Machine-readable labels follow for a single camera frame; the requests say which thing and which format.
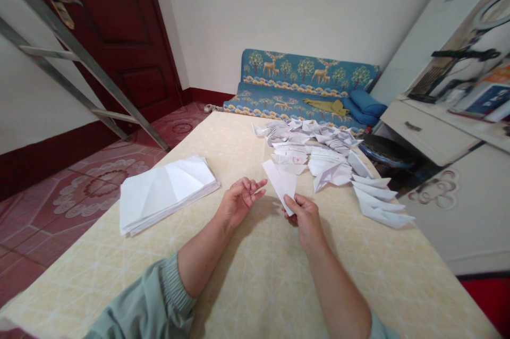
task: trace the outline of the green sleeve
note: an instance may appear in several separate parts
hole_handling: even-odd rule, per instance
[[[85,338],[185,338],[196,301],[182,285],[175,253],[110,302]]]
[[[377,315],[372,310],[370,312],[372,313],[372,332],[368,339],[400,339],[397,331],[382,324]]]

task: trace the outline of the person's left hand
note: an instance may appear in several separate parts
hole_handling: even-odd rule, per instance
[[[223,195],[215,217],[228,227],[235,229],[243,222],[250,208],[266,193],[266,189],[256,192],[267,184],[267,179],[260,182],[246,177],[236,181]]]

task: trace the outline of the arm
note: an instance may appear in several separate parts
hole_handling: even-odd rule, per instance
[[[266,190],[255,192],[266,184],[267,180],[255,183],[246,177],[234,183],[213,219],[179,251],[179,274],[189,295],[200,295],[234,230]]]
[[[335,257],[320,223],[319,208],[307,198],[285,196],[285,203],[295,213],[285,218],[299,227],[299,239],[307,254],[313,283],[328,332],[332,338],[395,337],[386,331],[354,282]]]
[[[212,220],[178,253],[149,266],[106,307],[86,338],[187,337],[196,297],[266,183],[246,177],[234,183]]]

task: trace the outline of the drawer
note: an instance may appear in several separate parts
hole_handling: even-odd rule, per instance
[[[390,104],[381,120],[439,166],[453,162],[480,142],[479,139],[398,100]]]

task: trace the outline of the blue pillow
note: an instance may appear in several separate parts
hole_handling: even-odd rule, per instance
[[[361,110],[357,107],[357,105],[351,100],[350,97],[345,97],[342,99],[342,103],[344,104],[344,108],[351,111],[348,116],[352,117],[356,121],[365,124],[374,126],[379,122],[379,118],[363,113]]]
[[[353,90],[349,96],[360,111],[368,115],[381,117],[388,108],[361,89]]]

